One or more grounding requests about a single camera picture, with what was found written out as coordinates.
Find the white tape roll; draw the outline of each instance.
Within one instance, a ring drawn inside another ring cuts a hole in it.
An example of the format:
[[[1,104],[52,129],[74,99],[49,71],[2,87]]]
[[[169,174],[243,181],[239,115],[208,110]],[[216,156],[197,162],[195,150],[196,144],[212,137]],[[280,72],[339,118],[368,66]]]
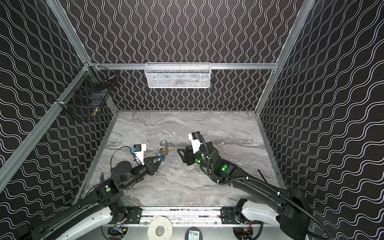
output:
[[[156,229],[162,226],[164,234],[159,236],[156,234]],[[149,240],[170,240],[173,234],[173,227],[171,221],[166,217],[157,217],[149,224],[147,235]]]

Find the black wall panel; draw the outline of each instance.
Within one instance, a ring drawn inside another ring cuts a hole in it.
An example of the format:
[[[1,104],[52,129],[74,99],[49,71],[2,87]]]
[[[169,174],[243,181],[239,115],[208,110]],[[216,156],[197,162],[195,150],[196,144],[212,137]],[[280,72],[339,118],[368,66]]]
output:
[[[123,110],[249,110],[271,70],[214,70],[210,88],[149,88],[144,71],[120,71],[111,96]]]
[[[276,62],[303,0],[60,0],[93,62]]]
[[[260,117],[338,240],[384,237],[383,93],[384,1],[317,0]]]
[[[112,120],[108,108],[95,122],[76,122],[65,111],[42,137],[0,194],[0,239],[36,226],[71,206]]]
[[[45,0],[0,1],[0,167],[82,63]]]

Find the red wire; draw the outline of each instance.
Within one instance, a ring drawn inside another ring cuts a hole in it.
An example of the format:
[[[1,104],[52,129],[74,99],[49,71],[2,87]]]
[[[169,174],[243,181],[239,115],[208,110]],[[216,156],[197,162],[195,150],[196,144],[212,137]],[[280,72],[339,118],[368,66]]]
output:
[[[244,231],[246,232],[246,231],[250,230],[251,228],[252,228],[252,221],[249,222],[249,227],[247,229],[245,229]]]
[[[120,226],[122,226],[122,225],[128,220],[128,218],[129,218],[129,217],[126,217],[126,218],[125,218],[125,221],[122,222],[122,223],[120,224]]]

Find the metal rail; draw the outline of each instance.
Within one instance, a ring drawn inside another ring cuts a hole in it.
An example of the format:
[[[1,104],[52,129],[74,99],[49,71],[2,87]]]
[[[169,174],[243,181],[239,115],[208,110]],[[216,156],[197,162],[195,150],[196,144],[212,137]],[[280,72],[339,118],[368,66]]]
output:
[[[85,64],[72,82],[66,87],[63,93],[57,98],[57,102],[64,102],[68,94],[76,87],[82,76],[88,72],[88,64]],[[5,164],[0,168],[0,192],[7,186],[13,175],[18,171],[31,151],[39,143],[40,139],[46,133],[48,128],[55,121],[57,116],[63,110],[57,102],[53,103],[36,126],[16,148]]]
[[[107,99],[107,106],[109,107],[109,109],[111,110],[113,115],[116,115],[118,113],[118,108],[116,107],[115,103],[113,102],[111,96],[109,96],[109,98]]]
[[[110,70],[144,70],[145,63],[93,63]],[[277,63],[211,63],[212,70],[277,69]]]
[[[85,176],[84,178],[84,181],[83,183],[81,184],[81,187],[79,189],[79,192],[77,193],[77,196],[76,198],[74,199],[73,201],[73,204],[77,203],[77,201],[79,200],[79,198],[81,197],[81,194],[83,193],[84,189],[87,187],[89,181],[91,180],[91,177],[93,175],[93,172],[95,171],[96,169],[96,166],[97,166],[97,163],[99,162],[100,160],[100,157],[104,151],[104,148],[105,148],[105,145],[107,144],[108,142],[108,139],[109,139],[109,136],[111,135],[112,133],[112,130],[113,130],[113,127],[116,123],[116,119],[117,119],[117,115],[115,114],[113,117],[112,117],[112,120],[111,120],[111,123],[109,124],[108,126],[108,129],[107,131],[105,132],[105,135],[103,137],[103,140],[101,141],[101,144],[100,144],[100,147],[99,149],[97,150],[96,152],[96,155],[95,157],[93,158],[93,161],[91,163],[91,166],[89,167],[89,170],[87,172],[87,175]]]
[[[80,60],[85,62],[90,62],[91,58],[88,55],[87,51],[84,48],[84,45],[81,43],[79,36],[77,35],[75,29],[73,28],[71,21],[69,20],[63,6],[59,0],[46,0],[48,6],[51,8],[53,14],[55,15],[57,22],[59,22],[61,28],[64,30],[65,34],[68,37],[69,42],[72,44],[74,50],[77,53],[77,56]]]
[[[280,173],[280,170],[279,170],[279,168],[277,166],[277,162],[276,162],[275,156],[273,155],[272,148],[271,148],[271,146],[269,144],[269,140],[268,140],[268,138],[266,136],[266,133],[265,133],[262,121],[261,121],[261,119],[260,119],[260,117],[259,117],[259,115],[257,113],[255,115],[256,115],[256,122],[257,122],[257,125],[259,126],[259,130],[260,130],[260,133],[262,135],[266,151],[268,153],[269,159],[270,159],[271,164],[272,164],[273,171],[275,172],[275,175],[276,175],[276,178],[277,178],[277,183],[279,183],[279,187],[280,188],[286,189],[285,183],[284,183],[283,178],[282,178],[281,173]]]
[[[256,113],[260,114],[261,110],[263,109],[269,94],[272,91],[273,86],[275,85],[277,78],[279,77],[281,71],[283,70],[283,67],[285,65],[285,62],[287,61],[293,46],[296,43],[297,38],[299,37],[299,34],[301,30],[304,27],[304,23],[307,20],[307,17],[309,13],[311,12],[313,5],[315,4],[316,0],[304,0],[303,5],[301,6],[301,9],[296,17],[295,23],[292,26],[291,32],[284,44],[283,50],[280,53],[280,56],[278,58],[278,67],[276,70],[271,74],[264,91],[262,93],[262,96],[256,106]]]
[[[141,207],[139,224],[123,224],[123,227],[148,227],[153,219],[167,217],[173,227],[244,227],[248,224],[222,224],[221,207]]]

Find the gray marble surface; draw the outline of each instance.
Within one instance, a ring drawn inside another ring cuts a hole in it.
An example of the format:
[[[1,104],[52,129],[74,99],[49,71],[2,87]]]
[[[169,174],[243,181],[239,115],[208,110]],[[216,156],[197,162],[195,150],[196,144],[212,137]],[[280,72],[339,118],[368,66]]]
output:
[[[239,198],[258,199],[246,192],[217,185],[193,164],[183,164],[176,149],[190,145],[188,133],[200,131],[207,142],[213,141],[222,158],[232,161],[249,174],[261,178],[257,169],[278,186],[253,112],[120,112],[108,143],[89,185],[108,178],[110,158],[124,145],[147,144],[144,157],[157,155],[161,140],[167,140],[169,155],[160,167],[160,175],[146,176],[128,191],[122,200],[138,206],[233,206]],[[112,166],[120,161],[134,163],[127,148],[118,151]]]

